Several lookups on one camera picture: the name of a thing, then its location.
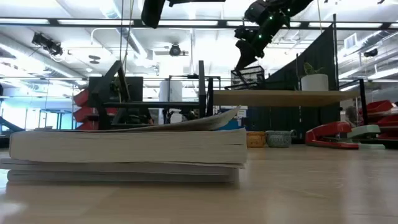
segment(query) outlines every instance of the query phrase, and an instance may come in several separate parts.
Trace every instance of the black partition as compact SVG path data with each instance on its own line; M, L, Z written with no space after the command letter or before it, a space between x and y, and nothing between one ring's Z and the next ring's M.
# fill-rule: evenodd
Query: black partition
M308 62L314 69L323 68L322 73L329 78L329 90L338 88L336 80L335 52L333 45L333 27L330 26L300 55L267 80L266 90L300 89L301 77L305 74L304 63ZM295 129L298 138L304 139L309 129L340 119L340 104L322 108L279 108L249 107L246 126L251 131L290 131Z

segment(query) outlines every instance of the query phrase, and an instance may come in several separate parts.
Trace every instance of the stapler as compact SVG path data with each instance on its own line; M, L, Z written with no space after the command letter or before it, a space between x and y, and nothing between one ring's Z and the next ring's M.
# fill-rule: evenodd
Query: stapler
M359 145L347 140L347 134L352 132L351 125L345 121L336 121L313 128L305 134L308 146L330 147L335 149L359 149Z

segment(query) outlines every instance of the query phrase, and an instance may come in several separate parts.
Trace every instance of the white container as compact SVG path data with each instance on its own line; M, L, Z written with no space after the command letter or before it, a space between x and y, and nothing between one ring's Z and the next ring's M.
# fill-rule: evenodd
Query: white container
M328 76L325 74L306 75L301 79L303 91L329 91Z

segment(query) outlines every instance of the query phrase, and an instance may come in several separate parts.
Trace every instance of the ceiling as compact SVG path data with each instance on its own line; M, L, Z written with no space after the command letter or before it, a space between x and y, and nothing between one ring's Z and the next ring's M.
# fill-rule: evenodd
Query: ceiling
M163 19L241 19L245 10L254 0L227 0L225 3L190 3L178 4L174 7L164 7ZM119 11L123 18L130 17L129 0L13 0L1 1L0 17L54 17L54 18L105 18L101 12L110 3ZM132 18L141 15L143 0L135 0ZM296 15L297 21L332 20L333 13L338 21L364 22L395 22L398 20L398 1L386 0L377 4L378 0L329 0L328 3L314 1L306 10ZM50 58L48 53L32 44L35 32L60 42L65 53L60 58ZM197 72L197 62L205 61L206 75L230 78L230 70L234 68L239 58L239 50L234 46L234 30L232 29L132 29L131 32L148 54L148 59L137 59L134 51L125 39L121 39L116 29L94 28L64 28L64 27L22 27L4 26L0 34L15 41L15 43L35 50L30 58L43 61L43 57L51 61L58 68L58 73L48 74L48 77L88 77L92 74L104 75L115 60L122 59L127 50L127 73L150 77L167 77L168 75L182 75L191 72L191 55L194 62L193 69ZM344 39L357 33L362 39L374 31L338 31L339 49L343 48ZM265 49L265 57L256 62L264 67L267 73L274 73L303 52L318 36L319 30L281 30L274 37L273 43ZM168 55L172 44L179 44L189 56L171 57ZM393 49L395 43L389 42L385 50ZM99 64L90 63L89 55L101 57ZM341 64L341 71L345 72L358 66L359 59L352 59ZM160 67L157 73L154 67Z

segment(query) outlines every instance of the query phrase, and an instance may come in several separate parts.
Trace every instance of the wooden table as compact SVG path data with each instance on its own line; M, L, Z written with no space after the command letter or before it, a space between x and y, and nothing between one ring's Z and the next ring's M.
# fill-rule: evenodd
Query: wooden table
M0 223L398 223L398 151L250 149L237 184L6 184Z
M326 106L356 98L358 91L215 90L220 106Z

